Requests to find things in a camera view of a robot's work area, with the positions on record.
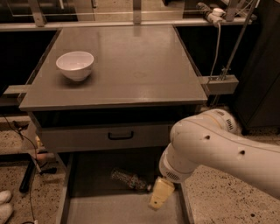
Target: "white robotic arm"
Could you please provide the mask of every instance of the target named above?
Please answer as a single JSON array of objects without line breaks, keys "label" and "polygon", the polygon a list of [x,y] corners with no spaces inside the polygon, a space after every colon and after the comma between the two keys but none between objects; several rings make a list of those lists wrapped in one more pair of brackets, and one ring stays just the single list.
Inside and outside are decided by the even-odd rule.
[{"label": "white robotic arm", "polygon": [[227,172],[280,200],[280,147],[237,136],[235,119],[212,109],[177,122],[159,169],[181,183],[198,165]]}]

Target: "terrazzo floor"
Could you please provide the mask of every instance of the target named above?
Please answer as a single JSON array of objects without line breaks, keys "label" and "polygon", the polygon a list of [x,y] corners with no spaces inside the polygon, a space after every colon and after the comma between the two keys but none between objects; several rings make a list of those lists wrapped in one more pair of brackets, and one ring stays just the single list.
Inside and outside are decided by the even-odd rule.
[{"label": "terrazzo floor", "polygon": [[[23,123],[29,122],[27,116],[7,119],[10,122],[17,119]],[[280,145],[276,129],[250,132],[246,137]],[[22,145],[20,136],[10,131],[5,120],[0,117],[0,158],[1,155],[26,153]],[[8,223],[32,221],[32,203],[33,215],[38,223],[53,224],[60,203],[64,170],[59,163],[49,163],[45,168],[56,167],[57,172],[43,175],[36,173],[31,191],[22,194],[18,189],[27,165],[26,161],[0,163],[0,191],[8,189],[13,193],[10,203],[14,206],[14,213]],[[201,165],[185,181],[185,189],[195,223],[280,223],[279,200],[222,171]]]}]

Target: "shoe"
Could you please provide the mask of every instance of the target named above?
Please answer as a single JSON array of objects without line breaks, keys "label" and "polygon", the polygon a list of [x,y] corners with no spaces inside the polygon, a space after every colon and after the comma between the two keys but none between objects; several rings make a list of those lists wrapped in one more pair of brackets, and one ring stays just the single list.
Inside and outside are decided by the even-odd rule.
[{"label": "shoe", "polygon": [[0,205],[4,203],[8,203],[11,200],[11,192],[10,191],[2,191],[0,192]]},{"label": "shoe", "polygon": [[4,224],[10,218],[13,210],[10,203],[0,205],[0,224]]}]

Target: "handle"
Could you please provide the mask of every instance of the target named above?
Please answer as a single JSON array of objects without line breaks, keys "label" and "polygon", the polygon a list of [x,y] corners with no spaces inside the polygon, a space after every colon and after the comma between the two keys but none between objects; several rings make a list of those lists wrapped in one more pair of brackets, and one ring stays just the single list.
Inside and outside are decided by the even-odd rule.
[{"label": "handle", "polygon": [[108,139],[110,140],[128,140],[134,136],[134,131],[130,132],[129,136],[113,136],[111,132],[108,133]]}]

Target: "bowl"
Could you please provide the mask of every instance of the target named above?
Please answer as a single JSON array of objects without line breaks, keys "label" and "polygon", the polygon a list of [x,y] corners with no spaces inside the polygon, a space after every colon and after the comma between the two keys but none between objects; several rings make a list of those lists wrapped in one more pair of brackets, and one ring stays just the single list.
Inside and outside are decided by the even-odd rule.
[{"label": "bowl", "polygon": [[89,52],[68,52],[56,60],[56,66],[68,79],[83,81],[91,74],[94,60]]}]

